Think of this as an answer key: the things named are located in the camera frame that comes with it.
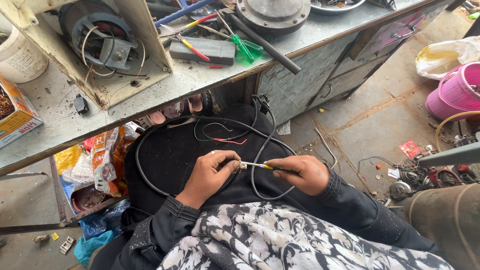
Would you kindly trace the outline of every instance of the red wire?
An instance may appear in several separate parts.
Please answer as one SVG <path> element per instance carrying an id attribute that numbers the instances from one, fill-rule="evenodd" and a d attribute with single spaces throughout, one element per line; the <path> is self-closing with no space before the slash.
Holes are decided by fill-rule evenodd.
<path id="1" fill-rule="evenodd" d="M 219 142 L 224 142 L 224 143 L 233 143 L 233 144 L 237 144 L 237 145 L 242 145 L 243 143 L 245 143 L 247 141 L 247 139 L 245 139 L 243 142 L 237 143 L 237 142 L 234 142 L 234 141 L 226 141 L 224 139 L 219 139 L 219 138 L 214 138 L 214 140 L 219 141 Z"/>

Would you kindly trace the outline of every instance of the galvanized metal workbench top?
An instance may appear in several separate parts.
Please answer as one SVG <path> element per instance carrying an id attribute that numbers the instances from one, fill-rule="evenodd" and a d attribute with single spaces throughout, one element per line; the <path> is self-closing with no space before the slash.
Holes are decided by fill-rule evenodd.
<path id="1" fill-rule="evenodd" d="M 268 41 L 289 58 L 294 58 L 433 1 L 436 0 L 397 0 L 397 11 L 365 2 L 353 11 L 335 16 L 311 12 L 300 30 L 286 36 L 271 37 Z M 101 111 L 89 101 L 90 112 L 83 116 L 79 116 L 72 107 L 75 95 L 81 91 L 75 85 L 69 85 L 67 77 L 50 63 L 39 78 L 20 85 L 44 124 L 0 150 L 0 176 L 47 158 L 107 128 L 278 64 L 268 54 L 256 59 L 252 65 L 235 63 L 223 69 L 210 69 L 207 63 L 184 64 L 176 60 L 172 63 L 174 72 L 166 79 L 109 110 Z"/>

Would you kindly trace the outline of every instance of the concrete floor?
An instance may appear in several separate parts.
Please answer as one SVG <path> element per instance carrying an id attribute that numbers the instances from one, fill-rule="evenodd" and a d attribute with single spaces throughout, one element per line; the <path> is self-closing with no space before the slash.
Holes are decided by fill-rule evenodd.
<path id="1" fill-rule="evenodd" d="M 291 122 L 292 134 L 283 136 L 285 142 L 299 153 L 314 155 L 331 163 L 332 157 L 314 131 L 314 127 L 318 127 L 339 160 L 336 171 L 347 182 L 359 190 L 376 191 L 377 197 L 388 196 L 388 186 L 395 181 L 387 177 L 387 168 L 391 166 L 372 159 L 372 163 L 382 166 L 377 171 L 366 160 L 361 164 L 358 176 L 358 161 L 369 156 L 382 156 L 392 162 L 400 162 L 406 156 L 398 146 L 409 139 L 419 146 L 433 145 L 434 130 L 428 122 L 438 121 L 428 117 L 421 105 L 438 82 L 417 75 L 416 53 L 432 43 L 461 39 L 470 25 L 471 22 L 455 12 L 443 12 L 401 47 L 349 100 L 336 97 L 321 105 L 331 111 L 318 113 L 317 109 L 312 109 L 293 119 L 298 124 Z M 456 126 L 445 129 L 445 140 L 453 140 L 458 130 Z M 447 149 L 450 146 L 442 142 L 442 147 Z M 48 160 L 18 172 L 27 171 L 45 171 L 49 176 L 0 181 L 2 227 L 59 221 Z M 376 175 L 381 176 L 380 180 L 375 178 Z M 49 239 L 41 244 L 32 241 L 37 235 L 53 232 L 60 236 L 59 240 L 54 242 Z M 0 248 L 2 269 L 85 269 L 77 265 L 74 247 L 67 255 L 58 251 L 68 235 L 78 239 L 82 231 L 73 228 L 0 236 L 7 239 L 6 246 Z"/>
<path id="2" fill-rule="evenodd" d="M 313 108 L 292 119 L 292 133 L 283 136 L 284 141 L 298 154 L 314 155 L 332 164 L 333 158 L 314 130 L 318 127 L 339 160 L 336 171 L 340 176 L 359 190 L 377 193 L 377 198 L 389 197 L 388 187 L 396 181 L 387 176 L 392 166 L 374 158 L 373 164 L 365 160 L 358 167 L 359 160 L 381 156 L 399 163 L 407 156 L 398 146 L 408 140 L 420 147 L 434 145 L 435 130 L 428 122 L 440 122 L 429 116 L 424 104 L 438 81 L 419 76 L 415 58 L 429 44 L 461 39 L 471 24 L 456 12 L 443 12 L 406 42 L 350 99 L 335 97 L 319 106 L 330 111 L 319 113 Z M 444 129 L 444 140 L 453 141 L 458 134 L 456 123 L 446 124 Z M 442 149 L 452 148 L 440 143 Z M 382 168 L 377 170 L 374 164 Z"/>

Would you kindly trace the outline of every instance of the sharpening stone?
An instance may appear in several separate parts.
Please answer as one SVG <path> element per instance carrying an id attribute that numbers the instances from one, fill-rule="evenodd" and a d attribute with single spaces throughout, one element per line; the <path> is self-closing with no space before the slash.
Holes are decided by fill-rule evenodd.
<path id="1" fill-rule="evenodd" d="M 172 44 L 170 45 L 170 56 L 172 58 L 206 62 L 210 64 L 233 65 L 235 60 L 235 50 L 237 48 L 235 43 L 195 37 L 184 37 L 184 39 L 186 39 L 199 52 L 210 58 L 210 62 L 206 62 L 185 46 L 185 44 L 177 41 L 172 41 Z"/>

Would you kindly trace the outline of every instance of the white plastic bucket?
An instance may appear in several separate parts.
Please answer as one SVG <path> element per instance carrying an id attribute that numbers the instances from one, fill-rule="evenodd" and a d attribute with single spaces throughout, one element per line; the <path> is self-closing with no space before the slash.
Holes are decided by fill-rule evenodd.
<path id="1" fill-rule="evenodd" d="M 12 27 L 10 37 L 0 45 L 0 75 L 21 84 L 39 77 L 48 67 L 48 58 Z"/>

